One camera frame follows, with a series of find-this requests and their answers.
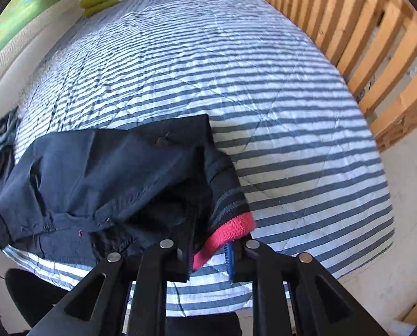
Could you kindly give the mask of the black pants with pink waistband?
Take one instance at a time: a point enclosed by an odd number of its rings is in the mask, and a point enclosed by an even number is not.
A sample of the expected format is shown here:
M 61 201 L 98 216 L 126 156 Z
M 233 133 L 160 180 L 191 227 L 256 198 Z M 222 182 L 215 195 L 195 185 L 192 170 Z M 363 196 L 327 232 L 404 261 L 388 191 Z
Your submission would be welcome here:
M 0 179 L 0 247 L 94 266 L 191 226 L 193 268 L 256 226 L 207 115 L 34 140 Z

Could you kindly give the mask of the blue white striped quilt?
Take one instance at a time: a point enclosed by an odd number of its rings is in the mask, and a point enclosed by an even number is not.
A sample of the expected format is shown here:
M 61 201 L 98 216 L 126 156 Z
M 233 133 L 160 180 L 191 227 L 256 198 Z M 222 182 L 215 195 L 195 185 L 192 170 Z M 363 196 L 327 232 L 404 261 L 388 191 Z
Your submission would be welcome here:
M 55 131 L 206 114 L 254 238 L 335 277 L 392 245 L 389 188 L 336 68 L 264 0 L 128 0 L 80 19 L 22 91 L 20 158 Z

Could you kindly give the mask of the wooden slatted bed rail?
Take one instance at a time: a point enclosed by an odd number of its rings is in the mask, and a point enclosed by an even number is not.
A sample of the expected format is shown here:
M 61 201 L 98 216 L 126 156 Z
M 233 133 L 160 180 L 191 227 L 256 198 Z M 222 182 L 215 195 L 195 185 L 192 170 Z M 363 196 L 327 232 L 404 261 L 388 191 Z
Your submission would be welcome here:
M 406 0 L 265 0 L 345 79 L 379 151 L 417 128 L 417 12 Z

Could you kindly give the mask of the landscape painting wall scroll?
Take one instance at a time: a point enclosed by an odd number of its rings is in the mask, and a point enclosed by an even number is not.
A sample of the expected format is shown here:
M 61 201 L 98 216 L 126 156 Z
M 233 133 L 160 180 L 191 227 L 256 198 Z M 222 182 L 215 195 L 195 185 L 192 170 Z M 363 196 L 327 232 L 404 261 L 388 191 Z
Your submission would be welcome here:
M 0 14 L 0 80 L 26 46 L 77 0 L 10 0 Z

